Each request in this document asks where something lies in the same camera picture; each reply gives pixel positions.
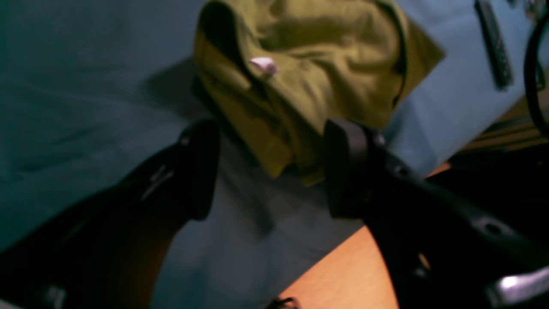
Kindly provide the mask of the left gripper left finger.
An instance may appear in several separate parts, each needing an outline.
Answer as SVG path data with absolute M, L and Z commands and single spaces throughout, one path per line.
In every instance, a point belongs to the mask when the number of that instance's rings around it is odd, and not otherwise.
M 121 182 L 1 253 L 3 309 L 148 309 L 173 238 L 211 210 L 216 121 L 187 127 Z

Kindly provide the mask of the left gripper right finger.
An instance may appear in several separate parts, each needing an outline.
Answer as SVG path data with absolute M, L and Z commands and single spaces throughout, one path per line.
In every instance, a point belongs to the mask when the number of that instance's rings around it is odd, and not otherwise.
M 401 309 L 546 309 L 548 246 L 427 182 L 382 135 L 346 119 L 324 125 L 334 218 L 372 233 Z

